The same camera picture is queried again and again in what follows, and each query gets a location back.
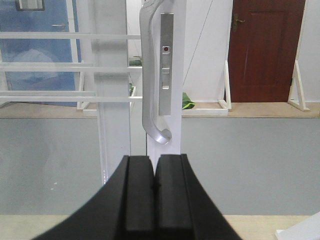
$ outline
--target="beige floor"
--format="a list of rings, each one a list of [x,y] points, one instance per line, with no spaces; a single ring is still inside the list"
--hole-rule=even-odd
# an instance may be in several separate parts
[[[320,103],[308,103],[310,112],[302,112],[286,102],[248,102],[233,103],[228,112],[229,118],[319,118]],[[197,109],[221,109],[218,103],[196,103]],[[203,117],[216,118],[216,115]],[[55,106],[35,103],[12,102],[0,107],[0,119],[32,118],[32,119],[78,119],[84,117],[82,111],[71,106]]]
[[[0,240],[29,240],[64,220],[66,215],[0,215]],[[308,216],[226,215],[243,240],[275,240],[276,230],[285,230]]]
[[[311,110],[303,112],[286,102],[234,102],[228,112],[231,118],[319,118],[320,103],[308,103]],[[218,103],[198,102],[197,109],[221,109]]]

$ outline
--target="silver door handle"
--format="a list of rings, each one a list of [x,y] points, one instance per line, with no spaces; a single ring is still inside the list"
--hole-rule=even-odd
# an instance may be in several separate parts
[[[140,10],[140,34],[142,52],[142,126],[145,132],[160,144],[172,138],[169,129],[159,130],[154,120],[155,51],[152,37],[152,19],[164,0],[148,0]]]
[[[63,23],[63,24],[52,24],[51,25],[52,27],[62,27],[62,28],[65,28],[66,25]]]

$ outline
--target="lock plate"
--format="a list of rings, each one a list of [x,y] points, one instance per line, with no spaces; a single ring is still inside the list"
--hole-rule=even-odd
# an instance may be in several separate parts
[[[171,115],[174,14],[161,13],[159,116]]]

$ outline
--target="red-brown door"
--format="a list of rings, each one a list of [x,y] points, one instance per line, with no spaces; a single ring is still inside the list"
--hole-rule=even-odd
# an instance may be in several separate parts
[[[232,102],[287,102],[305,0],[233,0]]]

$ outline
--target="door knob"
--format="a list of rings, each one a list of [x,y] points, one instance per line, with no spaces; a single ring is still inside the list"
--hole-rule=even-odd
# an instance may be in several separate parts
[[[234,31],[234,32],[237,31],[237,29],[238,29],[238,23],[243,24],[243,23],[245,23],[245,22],[246,22],[246,20],[240,20],[240,19],[239,19],[239,14],[238,14],[238,13],[235,13],[235,14],[233,15],[233,25],[232,25],[233,31]]]

